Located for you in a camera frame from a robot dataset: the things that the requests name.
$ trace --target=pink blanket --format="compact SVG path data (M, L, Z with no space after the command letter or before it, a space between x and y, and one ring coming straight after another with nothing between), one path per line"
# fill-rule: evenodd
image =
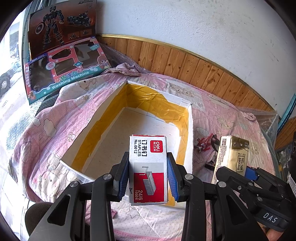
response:
M10 173L32 201L54 202L77 177L59 162L73 140L88 124L102 102L127 80L174 94L192 103L194 140L211 133L235 135L250 141L248 165L274 174L268 144L256 118L232 104L187 83L159 74L140 74L121 64L102 75L63 87L54 106L41 111L18 140ZM194 150L193 174L211 160L213 149ZM117 240L179 240L184 210L161 207L132 207L112 203ZM89 205L86 218L89 218ZM207 209L208 238L210 213Z

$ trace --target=yellow tape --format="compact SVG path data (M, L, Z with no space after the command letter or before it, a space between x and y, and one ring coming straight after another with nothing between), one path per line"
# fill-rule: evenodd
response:
M179 129L181 136L176 163L184 164L188 140L189 113L187 108L168 102L162 94L147 86L126 84L87 134L74 158L72 168L79 172L82 171L86 159L93 152L102 134L124 107L139 108L155 115L166 123L173 123ZM170 191L168 205L175 205L175 200Z

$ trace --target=cardboard box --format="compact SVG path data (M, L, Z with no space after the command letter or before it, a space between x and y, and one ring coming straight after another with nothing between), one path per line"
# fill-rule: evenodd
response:
M216 178L216 172L220 167L228 167L244 176L247 168L248 154L248 140L235 136L222 136L220 138L220 147L212 183L216 184L219 181Z
M129 202L132 205L167 203L166 137L132 135L129 153Z
M96 0L71 0L30 15L30 59L79 39L95 36Z
M95 37L51 50L25 64L29 104L67 84L97 76L110 67ZM87 84L81 87L88 90Z
M83 182L109 173L129 151L130 136L163 135L167 152L192 173L193 119L191 103L177 96L134 82L115 89L75 138L61 163Z

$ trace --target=metal screw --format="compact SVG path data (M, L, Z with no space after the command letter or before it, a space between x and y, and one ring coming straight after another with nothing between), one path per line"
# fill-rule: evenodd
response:
M186 174L186 175L185 175L185 178L186 178L187 180L191 180L191 179L193 179L193 175L191 175L191 174Z
M77 187L78 186L78 182L77 181L74 181L74 182L71 182L70 183L70 187L74 188L74 187Z
M111 175L110 173L108 173L108 174L105 174L105 175L103 176L103 178L104 178L105 180L109 180L109 179L112 178L112 175Z
M225 182L218 182L218 186L221 188L226 187L226 183Z

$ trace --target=white box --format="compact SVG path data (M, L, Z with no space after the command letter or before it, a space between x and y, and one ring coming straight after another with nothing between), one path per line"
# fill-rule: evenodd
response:
M125 82L98 107L88 125L76 136L61 163L83 182L109 173L129 150L133 134L167 137L167 152L192 173L193 119L191 103L153 88ZM169 192L169 202L175 205Z
M132 205L167 203L166 137L132 135L129 153L129 202Z

